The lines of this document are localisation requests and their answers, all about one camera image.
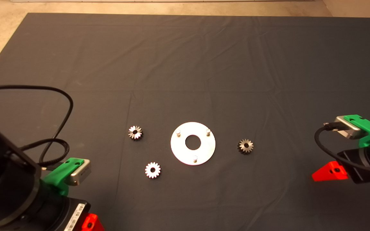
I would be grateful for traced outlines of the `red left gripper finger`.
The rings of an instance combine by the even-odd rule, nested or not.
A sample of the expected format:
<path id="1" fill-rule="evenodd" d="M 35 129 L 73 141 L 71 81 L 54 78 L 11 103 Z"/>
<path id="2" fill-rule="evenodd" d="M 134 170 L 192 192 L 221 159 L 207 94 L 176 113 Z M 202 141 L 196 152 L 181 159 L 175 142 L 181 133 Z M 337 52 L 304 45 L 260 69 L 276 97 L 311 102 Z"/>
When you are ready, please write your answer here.
<path id="1" fill-rule="evenodd" d="M 81 225 L 82 231 L 104 231 L 104 227 L 100 222 L 98 215 L 88 213 Z"/>

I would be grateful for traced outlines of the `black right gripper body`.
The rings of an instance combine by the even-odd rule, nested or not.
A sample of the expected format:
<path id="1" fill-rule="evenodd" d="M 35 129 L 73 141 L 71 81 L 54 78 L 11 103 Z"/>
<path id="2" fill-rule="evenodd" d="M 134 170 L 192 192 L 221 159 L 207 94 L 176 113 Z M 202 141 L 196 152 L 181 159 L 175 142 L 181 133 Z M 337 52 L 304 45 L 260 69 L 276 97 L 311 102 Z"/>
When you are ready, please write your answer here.
<path id="1" fill-rule="evenodd" d="M 370 167 L 370 148 L 357 148 L 352 150 L 344 150 L 337 153 L 339 157 L 344 158 L 354 164 Z M 342 161 L 338 161 L 344 166 L 345 171 L 356 184 L 370 183 L 370 171 L 353 167 Z"/>

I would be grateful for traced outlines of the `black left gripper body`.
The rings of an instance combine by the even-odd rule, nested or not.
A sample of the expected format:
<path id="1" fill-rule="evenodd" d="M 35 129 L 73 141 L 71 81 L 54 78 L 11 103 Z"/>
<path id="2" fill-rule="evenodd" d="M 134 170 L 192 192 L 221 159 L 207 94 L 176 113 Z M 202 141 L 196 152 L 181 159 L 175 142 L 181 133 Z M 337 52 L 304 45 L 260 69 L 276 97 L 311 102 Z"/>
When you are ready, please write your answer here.
<path id="1" fill-rule="evenodd" d="M 56 227 L 57 231 L 80 231 L 91 204 L 82 199 L 65 197 L 65 206 Z"/>

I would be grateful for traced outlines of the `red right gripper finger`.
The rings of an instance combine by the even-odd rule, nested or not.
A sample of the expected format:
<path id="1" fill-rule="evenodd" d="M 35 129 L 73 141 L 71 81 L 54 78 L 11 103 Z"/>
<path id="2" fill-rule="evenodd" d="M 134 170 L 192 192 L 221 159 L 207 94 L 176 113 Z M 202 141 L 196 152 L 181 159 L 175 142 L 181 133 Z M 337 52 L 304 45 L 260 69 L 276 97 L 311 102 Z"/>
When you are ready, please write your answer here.
<path id="1" fill-rule="evenodd" d="M 347 180 L 348 173 L 338 161 L 330 161 L 312 174 L 315 182 Z"/>

